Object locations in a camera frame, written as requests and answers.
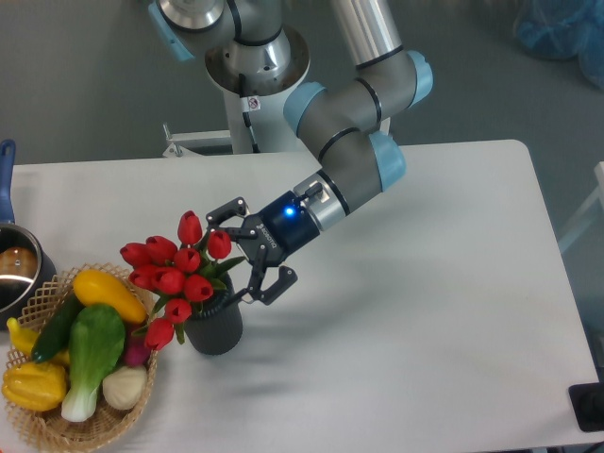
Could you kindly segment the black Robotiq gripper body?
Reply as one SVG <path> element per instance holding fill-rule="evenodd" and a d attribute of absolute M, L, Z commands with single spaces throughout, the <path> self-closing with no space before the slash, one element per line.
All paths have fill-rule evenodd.
<path fill-rule="evenodd" d="M 244 218 L 242 229 L 253 237 L 237 238 L 236 243 L 254 263 L 263 245 L 264 267 L 278 267 L 294 252 L 319 236 L 318 226 L 294 192 L 288 191 L 255 214 Z"/>

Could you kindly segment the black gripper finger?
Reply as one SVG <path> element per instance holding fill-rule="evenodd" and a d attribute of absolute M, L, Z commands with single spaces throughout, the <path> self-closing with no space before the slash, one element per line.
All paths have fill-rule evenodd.
<path fill-rule="evenodd" d="M 242 197 L 237 197 L 206 215 L 208 231 L 225 232 L 231 241 L 251 240 L 255 238 L 255 229 L 250 227 L 222 227 L 222 223 L 233 217 L 244 219 L 249 213 L 247 204 Z"/>
<path fill-rule="evenodd" d="M 291 267 L 279 265 L 277 279 L 268 287 L 262 288 L 267 267 L 263 262 L 252 265 L 250 278 L 246 286 L 235 293 L 235 303 L 245 302 L 251 304 L 259 301 L 265 306 L 270 306 L 298 280 L 297 273 Z"/>

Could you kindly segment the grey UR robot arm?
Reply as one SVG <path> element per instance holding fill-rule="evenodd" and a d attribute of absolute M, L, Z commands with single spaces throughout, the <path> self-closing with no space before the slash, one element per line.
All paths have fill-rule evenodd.
<path fill-rule="evenodd" d="M 386 2 L 335 1 L 331 7 L 357 71 L 339 92 L 306 79 L 308 46 L 283 23 L 278 1 L 154 1 L 148 8 L 177 59 L 204 60 L 226 107 L 227 130 L 171 135 L 171 147 L 227 145 L 236 154 L 258 154 L 304 146 L 319 163 L 257 213 L 239 198 L 208 215 L 213 228 L 234 216 L 243 221 L 228 230 L 252 267 L 235 301 L 272 303 L 296 281 L 285 265 L 290 255 L 406 170 L 381 125 L 430 93 L 431 68 L 403 47 Z"/>

